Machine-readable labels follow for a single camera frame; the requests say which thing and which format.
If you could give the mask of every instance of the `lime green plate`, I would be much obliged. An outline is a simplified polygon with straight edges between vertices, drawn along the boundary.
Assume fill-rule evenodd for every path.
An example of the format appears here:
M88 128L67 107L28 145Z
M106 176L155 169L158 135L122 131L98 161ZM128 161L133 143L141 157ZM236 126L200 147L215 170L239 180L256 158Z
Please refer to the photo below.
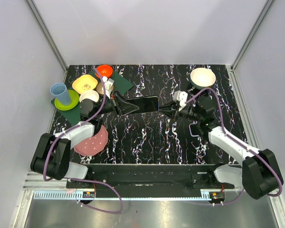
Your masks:
M69 89L68 92L70 93L70 97L71 97L72 102L69 105L65 106L65 105L61 104L60 101L55 99L55 107L57 109L59 109L61 111L67 111L67 110L74 108L78 104L79 94L76 91L71 90L71 89Z

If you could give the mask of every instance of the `yellow bowl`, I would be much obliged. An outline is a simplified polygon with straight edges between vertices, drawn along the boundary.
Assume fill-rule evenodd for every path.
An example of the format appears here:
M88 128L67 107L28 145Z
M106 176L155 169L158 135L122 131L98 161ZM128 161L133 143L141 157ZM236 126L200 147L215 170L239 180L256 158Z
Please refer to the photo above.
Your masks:
M96 88L98 81L91 75L82 75L72 83L73 89L79 94Z

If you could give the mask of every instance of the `white wall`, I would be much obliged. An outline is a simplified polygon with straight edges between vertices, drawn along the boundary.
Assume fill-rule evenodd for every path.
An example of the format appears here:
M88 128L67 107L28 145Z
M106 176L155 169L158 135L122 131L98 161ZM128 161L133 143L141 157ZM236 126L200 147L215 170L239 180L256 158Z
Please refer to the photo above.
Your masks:
M75 64L232 64L266 0L34 0Z
M275 153L285 182L285 0L274 3L236 73L260 145Z
M24 0L0 0L0 228L15 210L63 71Z

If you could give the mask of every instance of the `table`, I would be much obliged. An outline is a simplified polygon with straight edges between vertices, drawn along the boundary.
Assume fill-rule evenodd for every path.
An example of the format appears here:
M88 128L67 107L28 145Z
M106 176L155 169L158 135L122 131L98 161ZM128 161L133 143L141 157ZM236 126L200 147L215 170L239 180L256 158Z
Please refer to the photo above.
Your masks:
M95 65L72 65L65 84L70 87L81 75L89 73ZM225 127L236 137L247 142L244 127L233 94L225 65L112 65L134 87L124 95L126 98L151 96L159 98L160 105L172 100L174 91L197 93L189 82L190 72L198 67L211 69L217 77L214 90L223 110ZM146 113L117 117L103 115L109 132L109 142L103 152L96 156L81 156L72 150L71 161L116 164L232 164L235 161L222 149L202 138L190 136L191 121L177 122L160 113ZM71 127L71 124L56 111L51 133Z

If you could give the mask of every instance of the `white bowl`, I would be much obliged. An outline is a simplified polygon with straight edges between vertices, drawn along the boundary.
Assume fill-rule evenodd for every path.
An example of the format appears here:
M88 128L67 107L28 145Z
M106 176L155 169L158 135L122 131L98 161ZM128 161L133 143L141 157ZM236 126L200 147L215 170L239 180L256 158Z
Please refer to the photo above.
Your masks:
M99 94L95 90L88 90L80 95L79 102L83 101L84 99L90 99L94 102L98 102Z
M206 68L196 68L190 74L190 81L193 86L199 90L205 87L211 87L216 77L212 70Z

